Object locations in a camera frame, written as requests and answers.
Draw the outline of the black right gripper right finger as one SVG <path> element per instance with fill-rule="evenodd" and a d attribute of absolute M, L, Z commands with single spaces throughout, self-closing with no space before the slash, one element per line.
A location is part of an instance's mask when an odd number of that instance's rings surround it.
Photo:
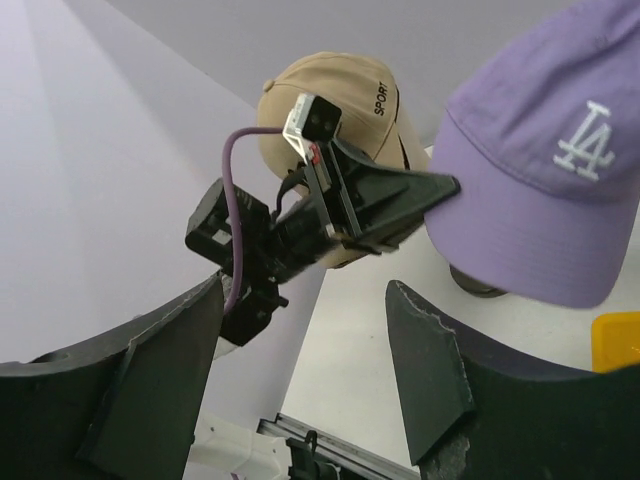
<path fill-rule="evenodd" d="M 553 363 L 447 315 L 405 283 L 385 292 L 411 463 L 424 479 L 635 479 L 639 369 Z"/>

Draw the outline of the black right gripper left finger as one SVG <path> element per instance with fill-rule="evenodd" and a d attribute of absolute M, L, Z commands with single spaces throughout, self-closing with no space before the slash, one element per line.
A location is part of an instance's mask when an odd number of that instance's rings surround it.
<path fill-rule="evenodd" d="M 222 323 L 212 276 L 165 305 L 1 366 L 5 479 L 179 479 Z"/>

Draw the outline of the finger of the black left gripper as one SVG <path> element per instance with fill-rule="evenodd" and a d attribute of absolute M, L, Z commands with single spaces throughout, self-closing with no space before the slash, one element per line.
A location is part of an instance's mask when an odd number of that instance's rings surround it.
<path fill-rule="evenodd" d="M 344 247 L 365 255 L 393 253 L 423 225 L 422 219 L 387 223 L 370 229 L 357 239 L 346 240 Z"/>
<path fill-rule="evenodd" d="M 352 230 L 423 220 L 425 213 L 460 193 L 460 183 L 451 175 L 384 167 L 344 141 L 332 142 L 332 154 Z"/>

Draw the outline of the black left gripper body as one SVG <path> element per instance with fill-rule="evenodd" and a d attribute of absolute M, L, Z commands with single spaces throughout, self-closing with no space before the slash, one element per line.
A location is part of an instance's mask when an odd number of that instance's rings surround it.
<path fill-rule="evenodd" d="M 272 271 L 300 273 L 333 255 L 339 264 L 367 256 L 344 247 L 369 230 L 349 228 L 332 142 L 313 144 L 295 173 L 308 193 L 282 218 L 272 218 Z"/>

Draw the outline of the purple LA cap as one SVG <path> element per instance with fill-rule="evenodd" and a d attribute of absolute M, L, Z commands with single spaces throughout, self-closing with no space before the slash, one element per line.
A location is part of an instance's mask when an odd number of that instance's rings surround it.
<path fill-rule="evenodd" d="M 461 190 L 427 213 L 455 269 L 590 309 L 620 275 L 639 207 L 639 5 L 578 1 L 449 98 L 430 163 Z"/>

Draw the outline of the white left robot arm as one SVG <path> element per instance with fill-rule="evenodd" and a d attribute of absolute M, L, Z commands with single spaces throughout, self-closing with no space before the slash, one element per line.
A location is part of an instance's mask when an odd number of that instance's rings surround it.
<path fill-rule="evenodd" d="M 398 249 L 428 210 L 455 196 L 451 176 L 379 166 L 344 142 L 304 142 L 302 162 L 282 181 L 309 194 L 270 209 L 224 174 L 189 219 L 185 243 L 229 280 L 224 317 L 242 333 L 287 305 L 280 285 L 338 247 L 363 255 Z"/>

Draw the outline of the dark wooden round stand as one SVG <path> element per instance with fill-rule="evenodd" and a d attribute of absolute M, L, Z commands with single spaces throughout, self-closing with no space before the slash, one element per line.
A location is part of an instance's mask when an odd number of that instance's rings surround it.
<path fill-rule="evenodd" d="M 476 298 L 497 298 L 506 294 L 506 291 L 480 282 L 455 268 L 453 265 L 449 266 L 449 272 L 451 278 L 459 288 Z"/>

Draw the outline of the yellow plastic tray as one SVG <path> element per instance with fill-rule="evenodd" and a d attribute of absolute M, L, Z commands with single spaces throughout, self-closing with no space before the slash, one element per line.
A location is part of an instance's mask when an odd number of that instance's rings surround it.
<path fill-rule="evenodd" d="M 591 363 L 597 373 L 639 364 L 639 312 L 598 316 L 591 326 Z"/>

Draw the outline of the aluminium front rail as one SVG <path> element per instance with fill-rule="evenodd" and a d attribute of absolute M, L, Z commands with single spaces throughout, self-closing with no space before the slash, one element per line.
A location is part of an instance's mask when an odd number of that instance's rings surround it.
<path fill-rule="evenodd" d="M 300 441 L 306 438 L 309 431 L 317 433 L 315 457 L 339 466 L 343 479 L 420 479 L 420 474 L 412 469 L 281 413 L 274 420 L 262 419 L 257 429 L 261 434 L 292 437 Z"/>

